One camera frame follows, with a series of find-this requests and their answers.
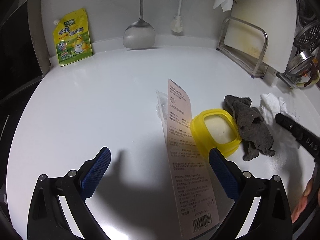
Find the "metal spatula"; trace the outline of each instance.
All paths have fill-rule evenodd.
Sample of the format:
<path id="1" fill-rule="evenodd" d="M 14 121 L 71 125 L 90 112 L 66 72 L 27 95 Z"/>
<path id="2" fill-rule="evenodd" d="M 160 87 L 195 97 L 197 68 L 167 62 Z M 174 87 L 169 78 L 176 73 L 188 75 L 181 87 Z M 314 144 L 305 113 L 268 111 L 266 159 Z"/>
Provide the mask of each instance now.
<path id="1" fill-rule="evenodd" d="M 143 0 L 140 0 L 140 18 L 124 32 L 123 45 L 129 49 L 146 49 L 155 44 L 154 28 L 143 20 Z"/>

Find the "metal screw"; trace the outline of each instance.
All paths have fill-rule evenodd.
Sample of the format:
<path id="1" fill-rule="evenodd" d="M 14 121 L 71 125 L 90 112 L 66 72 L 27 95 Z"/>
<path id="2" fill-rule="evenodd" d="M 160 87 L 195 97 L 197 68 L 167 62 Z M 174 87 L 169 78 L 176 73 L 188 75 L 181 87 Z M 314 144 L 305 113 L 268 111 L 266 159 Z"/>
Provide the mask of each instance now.
<path id="1" fill-rule="evenodd" d="M 244 171 L 243 176 L 245 176 L 246 178 L 251 178 L 251 173 L 248 171 Z"/>
<path id="2" fill-rule="evenodd" d="M 68 172 L 68 176 L 69 176 L 70 178 L 76 176 L 76 174 L 77 174 L 77 171 L 75 171 L 75 170 L 71 170 L 71 171 Z"/>
<path id="3" fill-rule="evenodd" d="M 273 176 L 273 179 L 277 182 L 281 181 L 281 178 L 278 175 Z"/>
<path id="4" fill-rule="evenodd" d="M 45 179 L 46 175 L 45 174 L 41 174 L 39 176 L 39 181 L 43 181 Z"/>

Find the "white backsplash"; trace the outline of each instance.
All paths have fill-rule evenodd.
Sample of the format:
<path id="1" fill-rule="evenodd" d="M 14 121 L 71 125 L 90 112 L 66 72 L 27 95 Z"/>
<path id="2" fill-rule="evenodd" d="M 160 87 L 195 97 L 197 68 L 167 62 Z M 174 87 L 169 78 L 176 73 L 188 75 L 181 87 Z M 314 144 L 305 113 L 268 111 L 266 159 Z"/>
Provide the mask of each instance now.
<path id="1" fill-rule="evenodd" d="M 144 19 L 156 35 L 171 35 L 170 22 L 177 14 L 179 0 L 144 0 Z M 214 0 L 182 0 L 184 35 L 217 40 L 223 19 L 221 7 L 213 10 Z M 139 19 L 139 0 L 41 0 L 42 22 L 50 56 L 56 55 L 53 21 L 85 8 L 91 43 L 122 37 L 125 29 Z"/>

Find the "yellow plastic box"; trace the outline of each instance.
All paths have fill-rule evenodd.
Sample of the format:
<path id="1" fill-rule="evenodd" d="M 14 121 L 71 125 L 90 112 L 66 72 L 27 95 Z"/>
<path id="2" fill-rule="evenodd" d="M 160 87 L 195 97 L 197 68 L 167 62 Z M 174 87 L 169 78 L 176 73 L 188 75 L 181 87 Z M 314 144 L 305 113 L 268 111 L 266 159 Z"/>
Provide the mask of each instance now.
<path id="1" fill-rule="evenodd" d="M 225 144 L 219 144 L 212 138 L 207 126 L 204 123 L 204 119 L 211 115 L 218 115 L 227 122 L 235 135 L 235 139 L 233 141 Z M 191 121 L 190 129 L 199 152 L 205 158 L 208 158 L 210 150 L 215 147 L 218 148 L 224 157 L 228 157 L 238 149 L 242 141 L 235 120 L 227 111 L 223 109 L 210 109 L 201 112 Z"/>

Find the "cartoon chicken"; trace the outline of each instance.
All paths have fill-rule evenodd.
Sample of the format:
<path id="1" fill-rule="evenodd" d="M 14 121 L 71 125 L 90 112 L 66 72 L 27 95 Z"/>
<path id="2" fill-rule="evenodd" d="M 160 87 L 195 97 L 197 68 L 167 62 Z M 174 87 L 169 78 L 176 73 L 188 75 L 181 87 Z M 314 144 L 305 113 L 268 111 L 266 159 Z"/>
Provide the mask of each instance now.
<path id="1" fill-rule="evenodd" d="M 75 52 L 76 54 L 80 54 L 88 49 L 89 46 L 83 41 L 82 35 L 79 34 L 75 43 Z"/>

